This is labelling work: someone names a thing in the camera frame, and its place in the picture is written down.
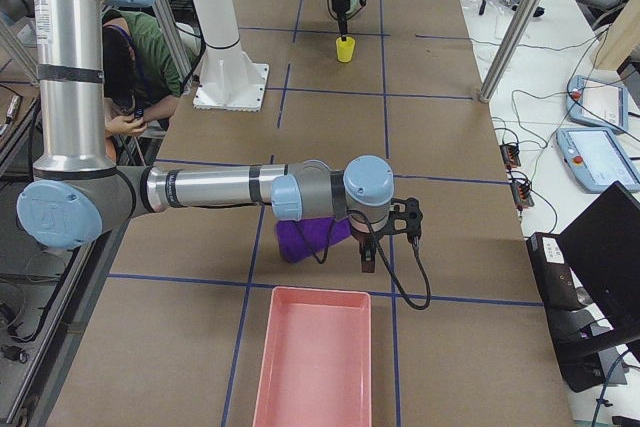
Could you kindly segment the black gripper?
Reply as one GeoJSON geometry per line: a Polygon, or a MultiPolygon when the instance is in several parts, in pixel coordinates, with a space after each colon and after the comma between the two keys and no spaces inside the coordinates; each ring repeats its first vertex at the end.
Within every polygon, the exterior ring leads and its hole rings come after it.
{"type": "Polygon", "coordinates": [[[333,0],[333,12],[339,22],[340,39],[347,40],[348,35],[348,13],[351,9],[351,0],[333,0]]]}
{"type": "Polygon", "coordinates": [[[357,229],[351,230],[351,235],[359,243],[361,272],[375,272],[375,251],[382,234],[380,232],[362,232],[357,229]]]}

